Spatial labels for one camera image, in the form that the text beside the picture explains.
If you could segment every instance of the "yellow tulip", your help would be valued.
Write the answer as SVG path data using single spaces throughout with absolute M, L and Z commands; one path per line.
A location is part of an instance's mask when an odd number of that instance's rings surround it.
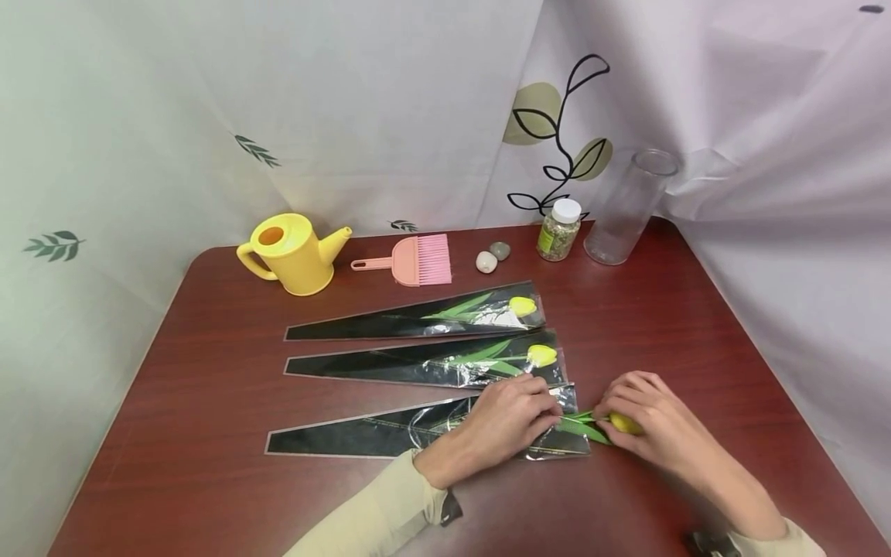
M 545 367 L 557 361 L 557 350 L 544 344 L 533 344 L 526 353 L 526 361 L 533 367 Z
M 643 428 L 638 422 L 618 412 L 609 414 L 609 422 L 622 433 L 630 433 L 632 435 L 641 435 L 643 433 Z
M 525 296 L 514 296 L 511 298 L 511 301 L 508 302 L 508 307 L 517 317 L 531 315 L 538 309 L 535 305 L 535 301 L 531 298 L 526 298 Z

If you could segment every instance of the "white lid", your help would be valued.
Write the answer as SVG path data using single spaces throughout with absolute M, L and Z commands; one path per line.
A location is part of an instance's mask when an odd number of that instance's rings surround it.
M 554 208 L 551 209 L 551 217 L 559 223 L 563 223 L 564 225 L 571 225 L 578 220 L 579 215 L 582 214 L 582 206 L 578 204 L 578 201 L 561 199 L 557 200 L 554 203 Z

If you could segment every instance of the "red-brown table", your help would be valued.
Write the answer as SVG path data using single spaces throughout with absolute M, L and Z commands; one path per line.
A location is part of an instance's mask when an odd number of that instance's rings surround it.
M 450 397 L 450 389 L 286 377 L 288 356 L 381 342 L 283 342 L 285 327 L 532 279 L 579 405 L 621 372 L 659 373 L 829 555 L 889 555 L 885 541 L 758 355 L 683 238 L 654 219 L 622 266 L 535 254 L 533 226 L 449 233 L 454 283 L 405 288 L 348 262 L 395 238 L 347 243 L 309 298 L 258 280 L 233 248 L 198 256 L 112 424 L 51 555 L 281 555 L 385 465 L 264 455 L 266 433 Z M 474 258 L 513 253 L 491 275 Z M 392 345 L 392 341 L 383 341 Z M 685 555 L 694 505 L 614 447 L 514 461 L 455 489 L 464 517 L 407 555 Z

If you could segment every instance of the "sleeve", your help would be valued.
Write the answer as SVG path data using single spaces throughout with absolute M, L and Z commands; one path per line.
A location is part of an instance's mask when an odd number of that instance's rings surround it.
M 792 520 L 786 519 L 786 537 L 771 542 L 760 542 L 736 532 L 730 539 L 742 557 L 826 557 L 826 553 Z
M 414 468 L 417 451 L 397 457 L 372 483 L 315 525 L 285 557 L 391 555 L 428 524 L 439 524 L 448 491 Z

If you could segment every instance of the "white curtain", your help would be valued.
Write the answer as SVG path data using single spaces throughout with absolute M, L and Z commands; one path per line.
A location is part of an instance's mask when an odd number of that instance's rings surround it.
M 596 216 L 642 146 L 683 156 L 663 214 L 888 536 L 891 15 L 858 8 L 5 2 L 0 539 L 48 549 L 204 249 L 285 210 Z

